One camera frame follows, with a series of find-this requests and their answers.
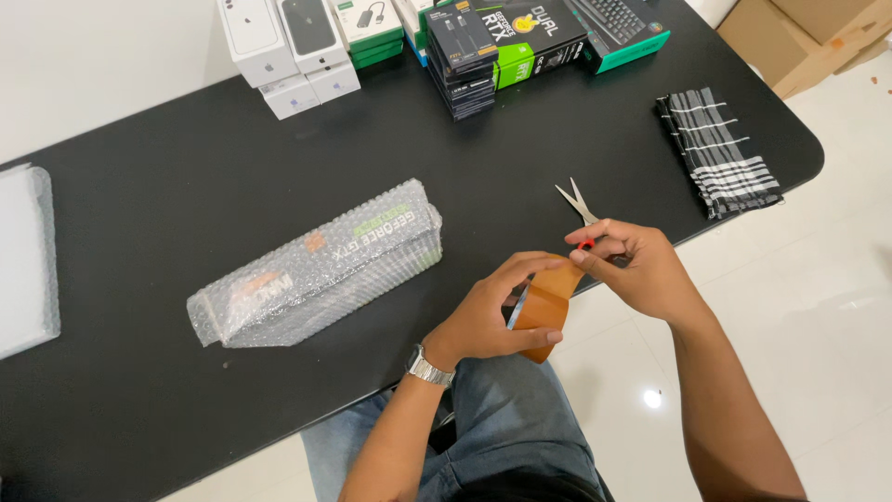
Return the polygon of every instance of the bubble-wrapped box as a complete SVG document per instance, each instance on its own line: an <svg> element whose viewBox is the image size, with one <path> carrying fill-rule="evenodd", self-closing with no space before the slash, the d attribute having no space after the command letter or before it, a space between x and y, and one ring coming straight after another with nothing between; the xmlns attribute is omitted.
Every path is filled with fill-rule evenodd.
<svg viewBox="0 0 892 502"><path fill-rule="evenodd" d="M200 289L204 346L298 343L440 261L442 220L415 179Z"/></svg>

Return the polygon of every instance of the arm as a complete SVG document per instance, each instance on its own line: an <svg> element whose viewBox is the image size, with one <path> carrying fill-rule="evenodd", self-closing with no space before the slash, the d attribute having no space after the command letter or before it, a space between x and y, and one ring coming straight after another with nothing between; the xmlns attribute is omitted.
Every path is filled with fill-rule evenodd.
<svg viewBox="0 0 892 502"><path fill-rule="evenodd" d="M566 237L601 238L570 258L629 306L669 323L681 384L688 463L706 502L804 499L796 469L749 385L721 324L663 232L601 220ZM611 255L632 258L620 269Z"/></svg>
<svg viewBox="0 0 892 502"><path fill-rule="evenodd" d="M550 328L512 331L501 305L511 289L531 273L564 266L566 260L545 252L517 253L490 277L477 282L449 319L425 337L425 359L443 372L454 372L464 357L514 354L563 339ZM368 434L347 474L343 502L415 500L425 463L427 436L443 386L406 375Z"/></svg>

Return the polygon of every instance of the scissors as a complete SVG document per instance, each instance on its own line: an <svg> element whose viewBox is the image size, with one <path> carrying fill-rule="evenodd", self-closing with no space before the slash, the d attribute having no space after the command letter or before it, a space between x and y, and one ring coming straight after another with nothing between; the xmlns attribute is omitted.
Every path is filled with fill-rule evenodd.
<svg viewBox="0 0 892 502"><path fill-rule="evenodd" d="M570 205L576 208L576 211L578 211L579 215L582 216L582 223L584 223L586 227L597 222L598 218L595 218L591 213L589 213L589 207L585 205L585 201L582 200L582 195L579 194L579 189L576 187L576 182L573 181L573 178L570 178L570 184L573 185L573 193L576 195L576 198L570 197L558 185L555 185L555 188L557 188L557 190L561 193L562 196L564 196L564 198L567 202L570 203ZM579 246L577 246L576 249L585 249L586 246L588 247L588 249L592 249L593 247L595 247L595 239L590 238L588 240L580 242Z"/></svg>

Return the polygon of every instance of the black table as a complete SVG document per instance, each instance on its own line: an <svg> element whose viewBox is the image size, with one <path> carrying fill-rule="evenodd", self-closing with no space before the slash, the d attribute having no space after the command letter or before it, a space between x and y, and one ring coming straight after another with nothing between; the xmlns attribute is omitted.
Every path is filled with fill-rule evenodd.
<svg viewBox="0 0 892 502"><path fill-rule="evenodd" d="M558 69L459 124L407 47L285 121L236 77L23 158L53 179L62 335L0 361L2 500L160 498L396 382L475 280L569 251L570 176L598 216L709 230L654 113L670 91L719 90L784 189L817 175L818 140L715 32L648 4L659 53ZM439 264L295 347L202 348L187 297L412 177Z"/></svg>

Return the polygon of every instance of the white tile floor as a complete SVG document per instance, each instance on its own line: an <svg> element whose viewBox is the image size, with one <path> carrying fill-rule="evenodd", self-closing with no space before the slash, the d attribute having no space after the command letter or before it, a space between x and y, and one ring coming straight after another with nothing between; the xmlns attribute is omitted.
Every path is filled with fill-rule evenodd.
<svg viewBox="0 0 892 502"><path fill-rule="evenodd" d="M823 172L785 205L679 248L813 502L889 500L882 480L892 470L890 89L892 52L790 99L824 145ZM551 362L616 499L698 500L665 323L599 286L574 298L565 333ZM648 389L662 392L658 409L645 406ZM315 497L294 435L164 500Z"/></svg>

